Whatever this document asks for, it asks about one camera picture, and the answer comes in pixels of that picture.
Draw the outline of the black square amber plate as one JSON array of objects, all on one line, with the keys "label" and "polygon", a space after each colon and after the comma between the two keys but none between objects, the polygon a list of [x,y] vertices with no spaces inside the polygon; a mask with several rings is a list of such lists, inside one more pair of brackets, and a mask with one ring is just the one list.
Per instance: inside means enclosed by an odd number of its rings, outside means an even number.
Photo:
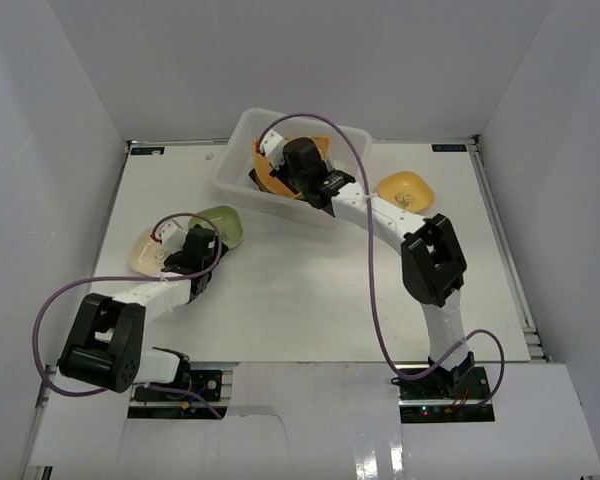
[{"label": "black square amber plate", "polygon": [[258,176],[257,176],[257,174],[256,174],[256,171],[255,171],[254,169],[252,169],[252,170],[249,172],[249,178],[250,178],[250,179],[251,179],[251,180],[252,180],[252,181],[253,181],[253,182],[254,182],[254,183],[257,185],[257,186],[260,186],[260,182],[259,182]]}]

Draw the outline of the cream panda dish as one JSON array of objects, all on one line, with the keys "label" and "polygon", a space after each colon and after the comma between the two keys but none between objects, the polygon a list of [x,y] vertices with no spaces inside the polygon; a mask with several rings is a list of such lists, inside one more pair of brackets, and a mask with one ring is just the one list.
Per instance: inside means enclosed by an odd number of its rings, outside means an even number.
[{"label": "cream panda dish", "polygon": [[132,271],[143,276],[158,276],[164,268],[164,261],[174,253],[173,249],[163,246],[151,237],[147,228],[137,238],[128,257]]}]

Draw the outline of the right arm base board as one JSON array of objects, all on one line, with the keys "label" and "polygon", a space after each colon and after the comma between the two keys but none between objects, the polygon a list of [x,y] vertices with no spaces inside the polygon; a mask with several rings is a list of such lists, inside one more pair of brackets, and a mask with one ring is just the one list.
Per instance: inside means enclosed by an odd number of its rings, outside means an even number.
[{"label": "right arm base board", "polygon": [[474,367],[449,390],[433,376],[407,382],[393,377],[398,390],[398,406],[402,425],[492,423],[495,413],[490,400],[489,381],[483,367]]}]

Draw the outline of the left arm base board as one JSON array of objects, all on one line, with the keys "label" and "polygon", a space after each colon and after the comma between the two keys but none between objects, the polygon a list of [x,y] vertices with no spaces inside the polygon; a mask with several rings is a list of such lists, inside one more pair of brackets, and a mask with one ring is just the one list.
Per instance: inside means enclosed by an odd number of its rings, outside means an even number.
[{"label": "left arm base board", "polygon": [[233,373],[227,369],[189,367],[162,388],[186,390],[210,404],[185,394],[134,387],[128,407],[129,419],[220,420],[225,417],[232,393]]}]

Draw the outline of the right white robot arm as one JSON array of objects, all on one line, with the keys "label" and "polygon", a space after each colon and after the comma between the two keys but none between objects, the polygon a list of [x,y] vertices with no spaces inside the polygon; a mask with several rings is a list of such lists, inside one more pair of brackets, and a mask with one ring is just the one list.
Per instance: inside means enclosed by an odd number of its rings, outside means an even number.
[{"label": "right white robot arm", "polygon": [[460,311],[467,263],[451,221],[441,214],[425,218],[372,195],[366,183],[326,163],[308,137],[285,140],[270,133],[255,149],[270,163],[272,176],[313,208],[363,228],[370,240],[397,252],[404,287],[425,318],[430,347],[424,373],[439,396],[457,397],[475,361]]}]

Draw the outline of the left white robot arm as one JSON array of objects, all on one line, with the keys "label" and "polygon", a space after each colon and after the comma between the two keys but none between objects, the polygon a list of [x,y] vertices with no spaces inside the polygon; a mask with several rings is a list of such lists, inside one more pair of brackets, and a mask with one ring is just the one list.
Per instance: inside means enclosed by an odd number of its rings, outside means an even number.
[{"label": "left white robot arm", "polygon": [[148,323],[189,304],[208,286],[212,266],[228,248],[216,232],[195,225],[181,248],[163,262],[157,282],[106,296],[87,295],[81,302],[58,367],[81,382],[122,393],[134,384],[156,383],[168,398],[179,399],[191,387],[181,368],[184,356],[163,348],[145,348]]}]

